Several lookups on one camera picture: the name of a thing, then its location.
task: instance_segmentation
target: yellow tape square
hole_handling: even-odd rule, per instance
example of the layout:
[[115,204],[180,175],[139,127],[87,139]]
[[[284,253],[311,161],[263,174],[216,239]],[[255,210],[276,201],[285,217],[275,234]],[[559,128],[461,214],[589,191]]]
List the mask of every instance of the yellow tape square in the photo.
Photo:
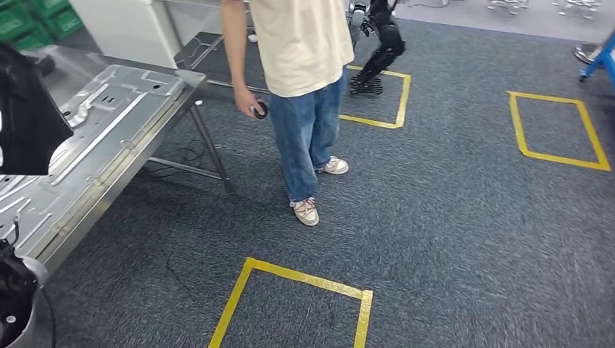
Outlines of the yellow tape square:
[[[356,67],[354,65],[348,65],[346,67],[351,70],[363,69],[362,67]],[[370,120],[368,118],[357,117],[357,116],[352,116],[352,115],[340,115],[339,118],[341,118],[342,120],[359,122],[359,123],[363,123],[366,125],[372,125],[374,127],[382,127],[382,128],[388,128],[388,129],[395,129],[395,128],[403,127],[403,124],[405,121],[405,109],[406,109],[406,106],[408,105],[408,97],[410,96],[411,76],[408,74],[402,74],[401,72],[398,73],[394,71],[384,71],[382,72],[382,74],[388,75],[388,76],[395,76],[396,78],[402,79],[402,93],[400,96],[400,103],[397,106],[397,114],[395,115],[395,123],[375,121],[375,120]]]
[[[579,167],[586,167],[596,170],[605,170],[611,171],[611,166],[608,165],[608,160],[606,159],[606,155],[602,150],[602,146],[600,145],[600,141],[598,140],[598,136],[596,135],[595,129],[592,125],[592,121],[590,119],[589,113],[587,113],[587,109],[582,101],[578,99],[568,99],[561,98],[558,96],[542,96],[539,94],[530,94],[530,93],[522,93],[522,92],[513,92],[509,91],[509,100],[508,103],[511,107],[511,115],[513,118],[513,125],[515,127],[515,137],[517,138],[517,145],[519,146],[519,150],[522,154],[528,157],[536,158],[539,160],[563,163],[565,165],[576,165]],[[552,154],[541,154],[539,152],[530,151],[527,148],[527,143],[525,141],[525,135],[523,132],[523,126],[521,125],[521,115],[519,114],[519,106],[517,104],[517,98],[528,98],[535,100],[544,100],[547,102],[555,102],[555,103],[564,103],[564,104],[573,104],[577,107],[577,111],[581,116],[581,121],[583,122],[583,126],[585,127],[585,132],[587,132],[587,137],[592,144],[592,148],[595,152],[597,162],[588,162],[582,161],[580,159],[568,158],[555,156]]]
[[231,322],[231,317],[233,316],[235,308],[237,307],[237,303],[239,302],[239,297],[241,297],[242,295],[242,292],[244,290],[244,287],[246,286],[247,280],[252,270],[260,270],[263,272],[274,274],[278,277],[290,279],[292,281],[300,281],[302,283],[310,284],[311,286],[316,286],[321,289],[333,291],[338,294],[359,299],[361,301],[361,307],[359,310],[357,331],[355,333],[354,348],[365,347],[367,338],[367,327],[369,324],[369,315],[371,311],[371,299],[373,296],[372,291],[355,289],[348,285],[336,283],[334,281],[328,281],[323,278],[315,277],[314,275],[311,276],[309,274],[301,273],[296,270],[272,265],[268,262],[259,261],[248,257],[246,259],[246,262],[244,263],[242,272],[237,278],[235,287],[233,287],[231,296],[228,298],[228,302],[224,307],[224,311],[220,316],[220,321],[215,327],[211,342],[208,346],[209,348],[218,348],[222,343],[222,339],[224,338],[224,334],[226,333],[228,324]]

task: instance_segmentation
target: hand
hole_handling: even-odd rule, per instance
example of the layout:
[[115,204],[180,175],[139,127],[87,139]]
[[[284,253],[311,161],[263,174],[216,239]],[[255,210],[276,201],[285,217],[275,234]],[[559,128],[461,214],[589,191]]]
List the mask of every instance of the hand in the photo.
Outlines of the hand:
[[265,113],[265,110],[260,107],[258,101],[256,100],[256,97],[254,97],[254,94],[252,94],[252,92],[248,91],[248,88],[246,88],[245,86],[235,87],[234,92],[235,104],[237,105],[237,109],[241,111],[244,115],[255,120],[257,119],[254,116],[254,113],[252,113],[252,109],[250,107],[253,107],[254,110],[256,110],[256,112],[258,112],[259,114]]

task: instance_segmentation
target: floor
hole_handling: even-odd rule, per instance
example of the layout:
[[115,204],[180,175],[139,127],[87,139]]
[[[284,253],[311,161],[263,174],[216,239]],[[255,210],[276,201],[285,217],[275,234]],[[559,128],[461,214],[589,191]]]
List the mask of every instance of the floor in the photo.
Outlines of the floor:
[[[605,74],[577,82],[575,41],[399,25],[408,51],[390,70],[411,75],[403,126],[342,122],[335,152],[351,171],[321,176],[319,226],[287,206],[270,123],[242,117],[229,90],[212,88],[203,111],[238,194],[147,165],[49,283],[59,346],[207,346],[247,257],[372,291],[365,347],[615,346],[615,176],[524,156],[507,93],[582,101],[612,164]],[[375,45],[360,42],[357,65]],[[256,47],[247,54],[248,81],[263,87]],[[228,80],[222,48],[202,69]],[[377,99],[346,97],[343,113],[394,123],[402,81],[383,84]],[[598,160],[573,104],[518,106],[530,150]],[[186,120],[157,156],[208,165],[190,161],[201,152],[192,137]],[[220,347],[351,347],[360,309],[253,270]]]
[[562,1],[529,0],[527,9],[511,15],[503,8],[487,9],[487,0],[451,0],[445,8],[422,6],[442,6],[438,0],[406,0],[398,5],[396,13],[406,20],[591,42],[604,41],[613,31],[611,18],[615,3],[612,1],[602,1],[592,20],[583,18],[578,8],[560,15],[560,7],[553,6],[553,2]]

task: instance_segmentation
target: wrist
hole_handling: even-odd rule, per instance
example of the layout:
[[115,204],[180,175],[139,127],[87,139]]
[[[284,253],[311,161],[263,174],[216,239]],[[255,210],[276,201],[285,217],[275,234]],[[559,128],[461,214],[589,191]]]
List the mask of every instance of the wrist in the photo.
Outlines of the wrist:
[[234,78],[231,80],[231,84],[233,85],[233,88],[246,88],[246,81],[243,78]]

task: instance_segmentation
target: black controller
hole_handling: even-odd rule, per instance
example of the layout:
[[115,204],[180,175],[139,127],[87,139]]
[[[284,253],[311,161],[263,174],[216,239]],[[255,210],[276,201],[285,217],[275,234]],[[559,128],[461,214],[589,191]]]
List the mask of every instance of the black controller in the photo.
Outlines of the black controller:
[[252,110],[252,114],[254,115],[254,117],[256,117],[259,120],[264,120],[265,117],[267,117],[267,114],[269,113],[269,108],[267,107],[267,104],[265,104],[265,102],[259,100],[258,104],[260,105],[260,108],[263,109],[264,113],[259,114],[258,111],[256,111],[256,109],[254,107],[250,107],[250,109]]

